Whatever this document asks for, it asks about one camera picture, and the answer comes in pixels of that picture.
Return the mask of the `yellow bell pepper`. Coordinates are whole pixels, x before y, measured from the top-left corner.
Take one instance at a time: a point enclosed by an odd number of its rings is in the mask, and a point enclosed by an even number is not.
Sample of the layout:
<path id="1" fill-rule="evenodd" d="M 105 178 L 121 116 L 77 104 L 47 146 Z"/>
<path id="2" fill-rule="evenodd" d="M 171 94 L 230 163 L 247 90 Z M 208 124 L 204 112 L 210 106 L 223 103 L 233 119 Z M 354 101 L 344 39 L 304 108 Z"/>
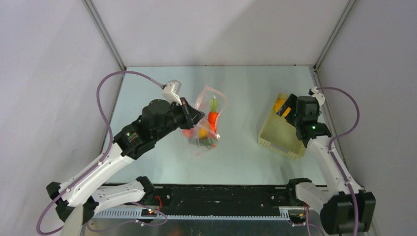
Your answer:
<path id="1" fill-rule="evenodd" d="M 277 99 L 277 101 L 274 104 L 274 110 L 275 110 L 276 113 L 283 107 L 283 105 L 285 104 L 286 100 L 287 99 L 281 99 L 281 98 L 278 98 Z M 284 111 L 284 113 L 282 114 L 282 117 L 286 117 L 289 114 L 290 111 L 291 111 L 290 108 L 286 108 L 285 111 Z"/>

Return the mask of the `orange mango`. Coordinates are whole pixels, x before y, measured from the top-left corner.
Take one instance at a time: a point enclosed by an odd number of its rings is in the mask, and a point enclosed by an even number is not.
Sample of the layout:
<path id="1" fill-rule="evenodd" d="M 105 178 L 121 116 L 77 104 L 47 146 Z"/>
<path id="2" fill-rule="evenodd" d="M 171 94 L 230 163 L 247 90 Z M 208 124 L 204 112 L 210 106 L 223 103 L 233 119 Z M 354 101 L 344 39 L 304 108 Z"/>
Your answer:
<path id="1" fill-rule="evenodd" d="M 205 128 L 199 128 L 198 129 L 198 132 L 197 132 L 198 138 L 199 139 L 205 139 L 205 138 L 207 138 L 208 132 L 209 131 L 207 129 L 205 129 Z"/>

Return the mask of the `clear zip top bag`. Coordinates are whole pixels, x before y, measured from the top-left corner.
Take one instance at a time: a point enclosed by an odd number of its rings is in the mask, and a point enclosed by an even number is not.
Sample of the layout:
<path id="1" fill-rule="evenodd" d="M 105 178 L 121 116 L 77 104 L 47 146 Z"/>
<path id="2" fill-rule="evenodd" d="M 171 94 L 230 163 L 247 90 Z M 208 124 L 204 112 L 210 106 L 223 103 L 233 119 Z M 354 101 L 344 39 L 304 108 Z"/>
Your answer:
<path id="1" fill-rule="evenodd" d="M 217 108 L 217 111 L 219 112 L 218 118 L 217 118 L 217 133 L 214 133 L 209 122 L 208 122 L 208 114 L 210 112 L 210 107 L 209 107 L 209 101 L 211 99 L 217 99 L 219 101 L 219 105 Z M 192 145 L 188 142 L 188 139 L 184 136 L 185 138 L 185 155 L 189 158 L 192 157 L 200 157 L 202 156 L 204 153 L 214 149 L 217 147 L 219 140 L 220 140 L 220 134 L 218 131 L 218 123 L 220 120 L 221 115 L 224 113 L 224 110 L 226 109 L 228 100 L 225 94 L 223 94 L 222 92 L 208 87 L 206 86 L 202 92 L 199 94 L 199 96 L 196 99 L 196 102 L 194 104 L 194 108 L 196 108 L 199 111 L 202 111 L 205 113 L 205 117 L 200 120 L 198 122 L 198 124 L 196 124 L 193 128 L 191 128 L 193 130 L 193 136 L 191 138 L 198 138 L 198 129 L 199 128 L 205 128 L 208 130 L 208 136 L 206 139 L 210 139 L 213 140 L 213 142 L 215 142 L 215 146 L 214 147 L 202 147 L 202 146 L 196 146 L 196 145 Z"/>

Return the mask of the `orange carrot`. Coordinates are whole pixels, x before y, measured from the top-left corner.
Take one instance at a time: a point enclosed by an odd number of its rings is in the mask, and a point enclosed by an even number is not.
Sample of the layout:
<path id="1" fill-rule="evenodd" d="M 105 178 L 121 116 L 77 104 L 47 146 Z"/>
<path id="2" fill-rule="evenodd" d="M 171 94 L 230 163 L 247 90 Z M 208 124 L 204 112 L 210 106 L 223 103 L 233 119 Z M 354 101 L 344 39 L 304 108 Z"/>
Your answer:
<path id="1" fill-rule="evenodd" d="M 216 123 L 219 115 L 219 112 L 217 111 L 218 105 L 219 101 L 217 99 L 211 99 L 209 101 L 210 112 L 208 114 L 208 122 L 214 133 L 217 133 Z"/>

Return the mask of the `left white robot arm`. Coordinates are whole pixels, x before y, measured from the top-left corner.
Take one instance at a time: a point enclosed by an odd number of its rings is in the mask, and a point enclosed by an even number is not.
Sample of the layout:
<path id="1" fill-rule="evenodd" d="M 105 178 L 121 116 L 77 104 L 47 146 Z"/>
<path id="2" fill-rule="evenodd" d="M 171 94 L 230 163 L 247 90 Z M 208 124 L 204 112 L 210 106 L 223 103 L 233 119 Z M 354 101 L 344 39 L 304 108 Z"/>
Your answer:
<path id="1" fill-rule="evenodd" d="M 101 189 L 100 186 L 116 172 L 153 149 L 156 143 L 180 129 L 191 129 L 205 113 L 189 105 L 155 99 L 142 109 L 141 115 L 125 126 L 113 139 L 110 149 L 100 154 L 71 180 L 51 182 L 46 189 L 56 204 L 56 212 L 65 222 L 76 206 L 83 206 L 82 223 L 99 212 L 129 202 L 149 205 L 155 200 L 155 187 L 147 177 Z"/>

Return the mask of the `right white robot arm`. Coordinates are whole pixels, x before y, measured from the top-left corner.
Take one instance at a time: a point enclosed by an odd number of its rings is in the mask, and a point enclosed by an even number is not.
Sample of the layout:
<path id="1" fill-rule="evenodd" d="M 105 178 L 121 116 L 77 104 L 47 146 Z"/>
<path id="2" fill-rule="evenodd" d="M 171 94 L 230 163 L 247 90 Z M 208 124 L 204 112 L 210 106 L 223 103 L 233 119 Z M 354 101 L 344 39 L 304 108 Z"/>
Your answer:
<path id="1" fill-rule="evenodd" d="M 327 192 L 311 181 L 303 180 L 286 192 L 288 203 L 306 203 L 317 212 L 323 229 L 329 235 L 364 233 L 372 223 L 376 199 L 366 192 L 349 174 L 325 123 L 318 121 L 323 95 L 296 96 L 277 99 L 276 114 L 296 129 L 296 137 L 315 156 L 325 179 Z"/>

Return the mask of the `cream perforated plastic basket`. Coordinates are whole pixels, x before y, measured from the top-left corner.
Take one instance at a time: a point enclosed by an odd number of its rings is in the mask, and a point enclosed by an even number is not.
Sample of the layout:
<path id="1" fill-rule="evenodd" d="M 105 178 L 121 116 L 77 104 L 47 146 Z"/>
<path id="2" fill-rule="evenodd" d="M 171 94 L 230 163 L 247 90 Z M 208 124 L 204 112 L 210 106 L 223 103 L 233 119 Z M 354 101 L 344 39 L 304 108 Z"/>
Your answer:
<path id="1" fill-rule="evenodd" d="M 288 124 L 283 116 L 276 114 L 277 106 L 283 105 L 288 97 L 285 93 L 278 94 L 258 133 L 257 143 L 292 160 L 299 160 L 304 157 L 306 148 L 302 141 L 297 139 L 296 129 Z"/>

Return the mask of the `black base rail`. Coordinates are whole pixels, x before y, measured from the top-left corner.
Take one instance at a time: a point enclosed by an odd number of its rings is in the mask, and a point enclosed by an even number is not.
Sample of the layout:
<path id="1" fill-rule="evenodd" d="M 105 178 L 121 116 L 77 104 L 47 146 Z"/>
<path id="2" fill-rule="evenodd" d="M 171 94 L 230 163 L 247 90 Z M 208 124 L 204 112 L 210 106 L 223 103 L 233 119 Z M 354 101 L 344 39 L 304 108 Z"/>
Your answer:
<path id="1" fill-rule="evenodd" d="M 278 217 L 281 207 L 301 207 L 294 178 L 286 185 L 155 184 L 154 192 L 140 200 L 161 207 L 171 216 Z"/>

